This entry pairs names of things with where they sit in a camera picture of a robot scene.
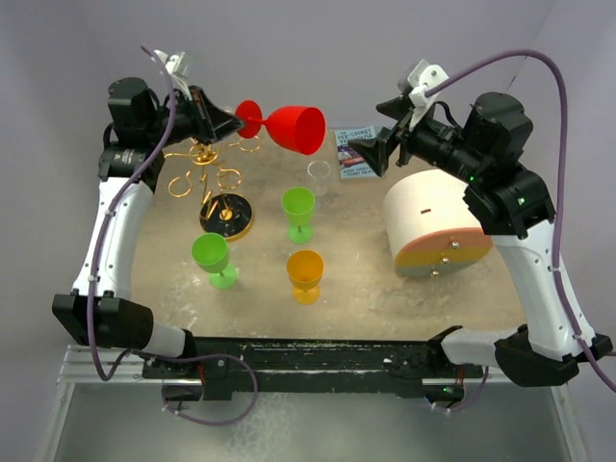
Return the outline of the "red wine glass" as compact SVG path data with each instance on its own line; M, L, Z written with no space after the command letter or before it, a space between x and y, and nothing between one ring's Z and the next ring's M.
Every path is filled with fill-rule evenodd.
M321 148L326 134L325 117L316 107L284 106L264 117L255 101L245 100L234 115L244 123L242 138L254 138L264 127L277 145L305 156Z

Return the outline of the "gold wine glass rack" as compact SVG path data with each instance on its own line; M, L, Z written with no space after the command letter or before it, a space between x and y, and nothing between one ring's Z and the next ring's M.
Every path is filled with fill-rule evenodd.
M238 193L243 183L242 173L227 167L220 150L210 144L191 139L186 152L167 152L164 158L186 158L191 166L182 175L169 180L167 192L180 199L202 188L199 224L206 234L218 234L233 242L243 237L251 228L254 212L250 202Z

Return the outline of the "white round drawer box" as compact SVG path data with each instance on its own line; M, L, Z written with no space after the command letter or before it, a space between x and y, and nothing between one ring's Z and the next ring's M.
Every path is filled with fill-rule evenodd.
M383 217L400 276L439 276L467 268L492 248L463 200L466 184L438 169L413 173L389 189Z

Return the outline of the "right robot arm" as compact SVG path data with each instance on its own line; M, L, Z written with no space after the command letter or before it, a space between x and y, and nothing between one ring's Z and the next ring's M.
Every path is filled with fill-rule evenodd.
M566 308L559 298L559 290L573 289L556 263L548 187L519 161L533 129L524 106L505 93L483 93L463 127L432 114L412 127L412 107L400 97L377 109L396 124L350 147L377 175L397 151L400 167L416 156L466 183L463 200L506 263L526 315L511 333L446 330L434 339L439 346L427 355L429 368L450 376L466 364L496 367L521 387L551 387L574 378L579 363L610 352L610 339L595 332L576 304Z

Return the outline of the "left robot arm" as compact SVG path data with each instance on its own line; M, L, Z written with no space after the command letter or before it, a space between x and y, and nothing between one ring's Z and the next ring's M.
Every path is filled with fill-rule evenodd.
M131 274L142 221L164 165L164 147L185 139L205 145L244 128L213 104L203 89L174 89L164 101L143 79L109 86L111 123L99 158L99 197L86 259L67 295L55 295L52 312L80 346L122 348L164 356L177 377L198 364L193 334L155 320L131 299Z

